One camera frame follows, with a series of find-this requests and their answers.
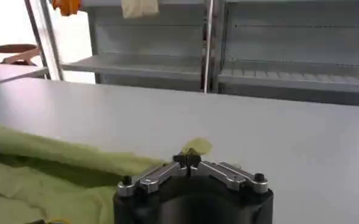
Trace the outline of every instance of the beige cloth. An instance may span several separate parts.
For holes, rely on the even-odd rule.
[[[140,18],[159,13],[158,0],[122,0],[125,19]]]

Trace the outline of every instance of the screw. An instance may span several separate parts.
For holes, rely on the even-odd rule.
[[[131,184],[132,184],[132,177],[131,176],[124,176],[123,185],[129,186]]]
[[[265,182],[265,175],[263,173],[256,173],[255,181],[259,183]]]

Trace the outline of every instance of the black clamp jaw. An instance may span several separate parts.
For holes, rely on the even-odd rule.
[[[190,150],[124,177],[114,197],[115,224],[271,224],[273,197],[263,174],[202,161]]]

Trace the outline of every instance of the metal pole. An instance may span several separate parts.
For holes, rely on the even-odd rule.
[[[48,5],[47,5],[46,0],[41,0],[40,3],[41,3],[41,9],[43,11],[46,29],[48,30],[49,44],[51,45],[51,48],[52,48],[52,54],[53,54],[54,61],[55,61],[55,68],[56,68],[56,71],[58,72],[59,79],[62,81],[62,80],[64,80],[63,70],[62,70],[62,66],[60,64],[59,50],[57,49],[57,45],[56,45],[56,39],[55,39],[54,31],[53,31],[51,16],[49,15]]]
[[[45,52],[43,49],[43,43],[40,38],[40,32],[38,31],[37,22],[34,18],[34,13],[33,13],[32,4],[30,3],[30,0],[25,0],[25,6],[26,6],[27,14],[29,15],[30,25],[32,26],[33,34],[35,37],[35,42],[37,43],[38,48],[40,50],[41,61],[42,61],[44,67],[48,67],[48,64],[46,62]],[[45,74],[45,78],[51,79],[51,75]]]
[[[212,41],[211,35],[212,35],[212,29],[213,29],[214,1],[215,0],[209,0],[209,8],[208,8],[204,93],[209,92],[209,87],[210,87],[210,83],[211,83],[211,75],[209,73],[210,73],[211,41]]]

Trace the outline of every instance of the green fabric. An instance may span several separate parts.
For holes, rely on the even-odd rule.
[[[112,224],[121,176],[161,163],[0,127],[0,223]]]

